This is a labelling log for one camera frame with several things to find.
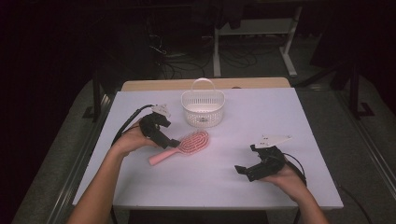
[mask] white basket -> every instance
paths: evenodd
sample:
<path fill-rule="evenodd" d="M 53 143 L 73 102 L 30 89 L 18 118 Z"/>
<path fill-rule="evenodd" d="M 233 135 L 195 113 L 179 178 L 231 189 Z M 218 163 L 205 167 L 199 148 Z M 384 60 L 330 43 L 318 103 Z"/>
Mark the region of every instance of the white basket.
<path fill-rule="evenodd" d="M 209 82 L 213 90 L 195 90 L 194 85 L 200 81 Z M 218 125 L 222 120 L 224 103 L 224 93 L 217 91 L 213 82 L 203 77 L 196 79 L 191 85 L 191 90 L 181 95 L 184 116 L 191 126 L 197 128 Z"/>

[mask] floor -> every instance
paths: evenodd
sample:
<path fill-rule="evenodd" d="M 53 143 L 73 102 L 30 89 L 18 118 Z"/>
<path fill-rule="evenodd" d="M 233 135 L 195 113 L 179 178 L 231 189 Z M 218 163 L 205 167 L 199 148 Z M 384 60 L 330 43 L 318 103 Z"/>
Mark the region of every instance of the floor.
<path fill-rule="evenodd" d="M 295 38 L 290 57 L 297 77 L 289 77 L 281 60 L 277 47 L 283 41 L 284 36 L 278 35 L 222 39 L 222 77 L 286 77 L 295 85 L 321 71 L 309 65 L 319 37 Z M 167 55 L 163 64 L 166 65 L 162 66 L 159 79 L 213 77 L 210 50 L 200 54 L 175 52 Z M 348 85 L 342 91 L 333 91 L 329 87 L 331 80 L 332 74 L 329 74 L 308 87 L 296 89 L 345 205 L 343 209 L 326 211 L 326 216 L 331 223 L 367 223 L 368 219 L 373 223 L 394 223 L 395 182 L 394 174 L 388 170 L 396 170 L 396 118 L 381 101 L 375 87 L 363 77 L 360 102 L 367 103 L 375 115 L 360 120 L 353 118 L 347 108 Z M 84 118 L 90 106 L 91 82 L 70 108 L 13 223 L 65 223 L 67 220 L 78 181 L 111 106 L 111 96 L 103 98 L 102 116 L 96 122 Z M 119 223 L 128 222 L 128 211 L 116 210 L 116 214 Z M 291 223 L 295 211 L 268 211 L 267 215 L 272 224 Z"/>

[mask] dark background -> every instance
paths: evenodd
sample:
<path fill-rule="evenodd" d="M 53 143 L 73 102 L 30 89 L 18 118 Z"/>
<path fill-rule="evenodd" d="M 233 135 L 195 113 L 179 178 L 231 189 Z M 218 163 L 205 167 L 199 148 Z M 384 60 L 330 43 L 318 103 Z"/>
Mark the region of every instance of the dark background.
<path fill-rule="evenodd" d="M 185 5 L 191 1 L 166 1 L 179 5 L 166 10 L 128 9 L 163 1 L 105 2 L 1 2 L 0 71 L 5 90 L 0 223 L 11 222 L 71 104 L 94 71 L 107 94 L 114 94 L 128 79 L 157 78 L 160 59 L 149 48 L 147 17 L 156 34 L 180 46 L 199 42 L 200 35 L 211 30 L 188 28 L 190 8 Z M 103 6 L 112 9 L 98 10 Z M 283 14 L 287 9 L 277 10 Z M 297 33 L 323 34 L 313 65 L 325 68 L 353 58 L 360 74 L 375 84 L 395 112 L 395 15 L 390 1 L 330 1 L 305 7 Z M 190 43 L 178 41 L 185 36 L 191 37 Z"/>

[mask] white table surface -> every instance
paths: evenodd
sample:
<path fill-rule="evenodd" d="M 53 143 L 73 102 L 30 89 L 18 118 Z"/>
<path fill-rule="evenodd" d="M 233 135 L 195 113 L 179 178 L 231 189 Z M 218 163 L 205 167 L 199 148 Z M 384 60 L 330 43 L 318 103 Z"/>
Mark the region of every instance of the white table surface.
<path fill-rule="evenodd" d="M 115 207 L 224 210 L 295 207 L 296 203 L 277 187 L 261 181 L 249 182 L 245 175 L 235 171 L 235 165 L 250 167 L 260 162 L 258 153 L 249 146 L 258 143 L 264 133 L 291 135 L 292 139 L 278 148 L 303 165 L 308 188 L 319 206 L 343 207 L 295 89 L 222 91 L 226 96 L 223 120 L 218 126 L 206 129 L 209 146 L 190 156 L 177 153 L 155 166 L 149 164 L 148 158 L 162 152 L 161 147 L 143 147 L 131 153 L 121 166 Z M 196 130 L 183 117 L 180 103 L 183 92 L 118 92 L 73 204 L 91 182 L 118 129 L 136 109 L 167 104 L 172 124 L 161 127 L 161 131 L 169 138 L 178 139 Z M 149 113 L 151 110 L 147 108 L 135 120 Z"/>

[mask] black cable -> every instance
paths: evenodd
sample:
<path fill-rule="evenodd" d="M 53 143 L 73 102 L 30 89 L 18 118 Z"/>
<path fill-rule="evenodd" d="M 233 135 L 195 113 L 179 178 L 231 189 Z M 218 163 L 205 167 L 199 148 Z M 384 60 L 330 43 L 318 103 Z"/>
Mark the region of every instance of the black cable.
<path fill-rule="evenodd" d="M 123 131 L 125 130 L 125 128 L 132 122 L 132 120 L 134 120 L 134 118 L 136 118 L 137 115 L 140 114 L 140 112 L 142 112 L 142 110 L 148 108 L 148 107 L 152 107 L 154 105 L 145 105 L 142 106 L 140 109 L 137 109 L 132 115 L 131 117 L 129 117 L 125 123 L 122 125 L 122 127 L 119 129 L 119 131 L 117 132 L 116 136 L 113 139 L 113 142 L 111 143 L 111 146 L 114 145 L 114 143 L 117 142 L 117 140 L 119 140 L 119 138 L 122 136 Z"/>
<path fill-rule="evenodd" d="M 359 209 L 363 212 L 364 216 L 367 219 L 367 222 L 369 224 L 373 224 L 373 221 L 370 219 L 369 214 L 367 213 L 367 211 L 363 208 L 363 206 L 361 205 L 361 203 L 359 203 L 359 201 L 349 192 L 349 190 L 345 189 L 343 186 L 341 186 L 340 184 L 336 184 L 337 188 L 341 189 L 345 194 L 347 194 L 352 200 L 353 202 L 355 202 L 355 204 L 359 207 Z"/>
<path fill-rule="evenodd" d="M 297 162 L 300 164 L 300 167 L 301 167 L 303 176 L 304 176 L 304 178 L 305 178 L 305 185 L 306 185 L 305 171 L 304 171 L 304 167 L 301 165 L 301 163 L 300 163 L 295 157 L 291 156 L 291 155 L 288 154 L 288 153 L 283 153 L 283 155 L 289 156 L 289 157 L 293 158 L 295 161 L 297 161 Z M 299 209 L 297 209 L 297 213 L 296 213 L 296 216 L 294 217 L 293 224 L 297 224 L 297 223 L 299 222 L 300 216 L 301 216 L 301 211 L 300 211 L 300 208 L 299 208 Z"/>
<path fill-rule="evenodd" d="M 303 176 L 305 177 L 305 171 L 304 171 L 304 167 L 301 165 L 301 163 L 295 158 L 295 157 L 293 157 L 293 156 L 291 156 L 290 154 L 288 154 L 288 153 L 283 153 L 283 155 L 285 155 L 285 156 L 289 156 L 289 157 L 291 157 L 291 158 L 293 158 L 295 161 L 297 161 L 298 162 L 298 164 L 300 165 L 300 167 L 301 167 L 301 171 L 302 171 L 302 173 L 303 173 Z"/>
<path fill-rule="evenodd" d="M 123 133 L 125 133 L 125 132 L 127 132 L 128 130 L 131 130 L 132 128 L 135 128 L 135 127 L 136 127 L 136 126 L 134 126 L 134 127 L 129 128 L 128 130 L 124 131 L 125 128 L 132 122 L 132 120 L 134 120 L 134 119 L 136 118 L 136 116 L 139 115 L 140 112 L 142 112 L 142 110 L 144 110 L 145 108 L 148 108 L 148 107 L 152 107 L 152 106 L 154 106 L 154 105 L 145 105 L 145 106 L 142 106 L 140 109 L 137 109 L 137 110 L 131 115 L 131 117 L 129 117 L 129 118 L 125 121 L 125 123 L 122 125 L 122 127 L 119 129 L 119 131 L 116 133 L 116 136 L 114 137 L 113 142 L 111 143 L 111 146 L 113 146 L 114 143 L 116 143 L 117 140 L 119 140 L 119 138 L 122 136 Z M 113 205 L 111 205 L 110 215 L 111 215 L 111 219 L 113 220 L 113 223 L 114 223 L 114 224 L 118 224 L 117 217 L 116 217 L 116 213 L 115 213 L 115 211 L 114 211 L 114 206 L 113 206 Z"/>

